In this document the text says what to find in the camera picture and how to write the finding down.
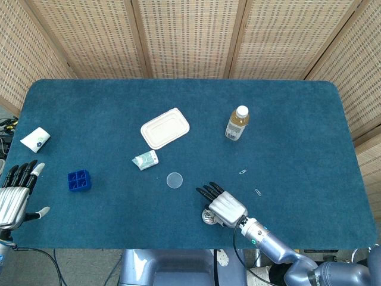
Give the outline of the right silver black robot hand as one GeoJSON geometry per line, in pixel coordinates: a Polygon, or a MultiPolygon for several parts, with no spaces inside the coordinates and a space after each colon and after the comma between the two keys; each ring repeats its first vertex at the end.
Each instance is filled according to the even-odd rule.
{"type": "Polygon", "coordinates": [[[202,211],[202,220],[207,225],[219,224],[234,228],[248,214],[247,208],[229,192],[215,182],[196,190],[209,202],[202,211]]]}

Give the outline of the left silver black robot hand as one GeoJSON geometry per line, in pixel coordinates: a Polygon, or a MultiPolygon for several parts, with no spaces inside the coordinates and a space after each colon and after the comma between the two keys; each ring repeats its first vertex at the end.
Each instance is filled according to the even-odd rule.
{"type": "Polygon", "coordinates": [[[50,211],[50,207],[46,206],[38,212],[26,212],[29,198],[44,167],[45,163],[33,160],[21,166],[15,165],[7,172],[1,186],[2,230],[12,231],[23,222],[41,219],[50,211]]]}

